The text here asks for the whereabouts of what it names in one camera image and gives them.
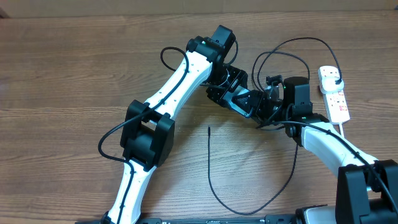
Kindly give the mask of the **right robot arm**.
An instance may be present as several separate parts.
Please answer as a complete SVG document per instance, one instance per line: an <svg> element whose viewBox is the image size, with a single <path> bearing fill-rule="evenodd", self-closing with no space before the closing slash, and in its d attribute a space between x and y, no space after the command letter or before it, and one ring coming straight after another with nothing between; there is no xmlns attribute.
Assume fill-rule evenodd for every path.
<svg viewBox="0 0 398 224"><path fill-rule="evenodd" d="M334 205L300 208L292 223L397 223L397 163L360 151L314 113L307 78L277 76L267 83L266 90L249 91L241 81L233 81L229 102L260 128L282 124L288 137L338 178Z"/></svg>

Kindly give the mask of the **smartphone with blue screen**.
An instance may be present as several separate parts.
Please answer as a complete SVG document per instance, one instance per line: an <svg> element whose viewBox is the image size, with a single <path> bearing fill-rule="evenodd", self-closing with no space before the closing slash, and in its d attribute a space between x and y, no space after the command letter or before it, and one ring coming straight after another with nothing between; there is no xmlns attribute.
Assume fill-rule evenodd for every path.
<svg viewBox="0 0 398 224"><path fill-rule="evenodd" d="M250 115L250 112L244 111L238 105L236 105L235 103L232 102L232 98L234 96L243 95L248 92L249 92L248 89L243 88L241 86L238 86L237 89L235 89L235 91L233 91L232 93L227 91L225 96L223 97L223 99L226 100L226 102L227 102L227 108L234 110L235 112L243 115L245 118L248 118Z"/></svg>

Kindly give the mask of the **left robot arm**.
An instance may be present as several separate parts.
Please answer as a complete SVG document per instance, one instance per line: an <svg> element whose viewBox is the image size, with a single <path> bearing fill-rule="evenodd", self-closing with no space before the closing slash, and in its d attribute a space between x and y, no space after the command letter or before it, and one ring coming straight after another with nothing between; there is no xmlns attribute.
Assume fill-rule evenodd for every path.
<svg viewBox="0 0 398 224"><path fill-rule="evenodd" d="M207 88L209 99L228 105L225 95L235 90L236 81L224 60L236 43L233 31L225 26L218 26L211 37L190 39L181 52L181 64L162 88L143 103L134 100L124 122L105 134L122 131L124 171L115 203L101 223L137 223L149 180L173 148L175 119L198 87Z"/></svg>

